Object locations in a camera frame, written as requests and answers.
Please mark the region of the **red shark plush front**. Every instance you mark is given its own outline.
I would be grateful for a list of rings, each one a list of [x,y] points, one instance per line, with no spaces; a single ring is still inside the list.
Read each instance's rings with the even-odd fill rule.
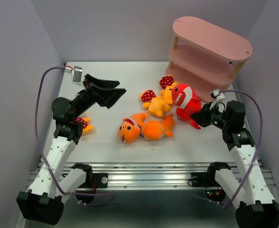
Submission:
[[[176,106],[176,116],[180,121],[187,122],[193,128],[200,130],[200,126],[191,115],[201,111],[202,103],[196,92],[187,84],[179,84],[172,90],[173,104]]]

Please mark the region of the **yellow plush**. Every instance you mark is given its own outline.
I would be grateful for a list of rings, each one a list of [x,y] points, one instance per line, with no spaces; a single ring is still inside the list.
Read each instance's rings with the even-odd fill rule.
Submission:
[[[161,78],[159,85],[162,88],[160,95],[168,105],[172,105],[172,90],[175,86],[179,85],[179,83],[174,80],[172,75],[166,75]]]
[[[89,124],[90,118],[88,118],[88,117],[85,117],[85,118],[78,117],[78,118],[75,119],[75,121],[83,123],[83,130],[82,130],[83,135],[88,134],[90,131],[93,130],[93,126]]]
[[[141,93],[139,99],[143,102],[143,108],[147,109],[152,115],[163,117],[165,113],[171,111],[171,107],[162,96],[156,96],[152,89]]]

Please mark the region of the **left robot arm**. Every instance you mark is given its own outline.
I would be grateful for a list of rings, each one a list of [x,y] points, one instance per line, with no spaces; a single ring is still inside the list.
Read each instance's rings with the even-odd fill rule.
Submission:
[[[84,76],[84,89],[73,100],[56,98],[51,105],[56,129],[47,155],[35,180],[26,191],[17,196],[17,204],[25,219],[56,225],[61,219],[64,205],[71,195],[79,195],[77,188],[94,185],[93,169],[84,163],[75,163],[63,179],[67,159],[78,145],[84,123],[76,119],[92,105],[111,108],[126,92],[118,88],[119,81]]]

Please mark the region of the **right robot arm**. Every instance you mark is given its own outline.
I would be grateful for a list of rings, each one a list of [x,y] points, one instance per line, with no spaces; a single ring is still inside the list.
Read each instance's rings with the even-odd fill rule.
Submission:
[[[210,185],[219,184],[223,188],[229,197],[223,208],[234,206],[240,228],[277,228],[279,203],[267,187],[257,162],[255,142],[244,127],[245,114],[244,104],[232,100],[223,112],[216,103],[209,103],[191,115],[201,127],[214,125],[221,129],[222,138],[241,176],[238,181],[226,164],[215,162],[209,166],[206,180]]]

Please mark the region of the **pink three-tier shelf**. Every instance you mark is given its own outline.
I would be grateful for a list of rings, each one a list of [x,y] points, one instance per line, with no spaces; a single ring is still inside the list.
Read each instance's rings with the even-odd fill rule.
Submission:
[[[191,86],[210,102],[210,92],[225,90],[252,55],[244,37],[194,16],[176,19],[166,74]]]

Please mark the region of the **orange shark plush back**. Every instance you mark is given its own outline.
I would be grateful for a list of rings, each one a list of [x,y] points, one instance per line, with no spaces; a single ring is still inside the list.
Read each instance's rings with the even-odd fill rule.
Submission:
[[[150,141],[161,140],[164,136],[173,137],[173,128],[175,121],[173,114],[164,116],[161,121],[150,120],[143,123],[139,138],[144,138]]]

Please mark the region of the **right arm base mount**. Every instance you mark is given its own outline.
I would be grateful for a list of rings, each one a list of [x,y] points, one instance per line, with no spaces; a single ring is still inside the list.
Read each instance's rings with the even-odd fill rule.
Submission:
[[[207,172],[191,172],[188,184],[195,188],[204,188],[204,194],[208,200],[223,204],[226,193],[222,186],[215,180],[209,179]]]

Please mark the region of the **aluminium rail frame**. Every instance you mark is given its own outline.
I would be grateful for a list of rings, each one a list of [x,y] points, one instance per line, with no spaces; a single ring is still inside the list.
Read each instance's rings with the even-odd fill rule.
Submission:
[[[207,171],[209,162],[91,163],[94,173],[108,173],[105,190],[190,190],[193,172]]]

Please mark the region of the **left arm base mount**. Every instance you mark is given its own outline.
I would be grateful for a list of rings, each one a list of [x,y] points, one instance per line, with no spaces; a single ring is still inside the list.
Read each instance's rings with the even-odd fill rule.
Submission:
[[[98,189],[105,189],[108,186],[108,173],[94,173],[92,180],[90,182],[86,181],[82,185],[80,185],[79,189],[90,189],[89,191],[85,191],[85,193],[89,194],[97,194]],[[95,196],[78,196],[76,195],[76,199],[81,203],[91,203],[96,197]]]

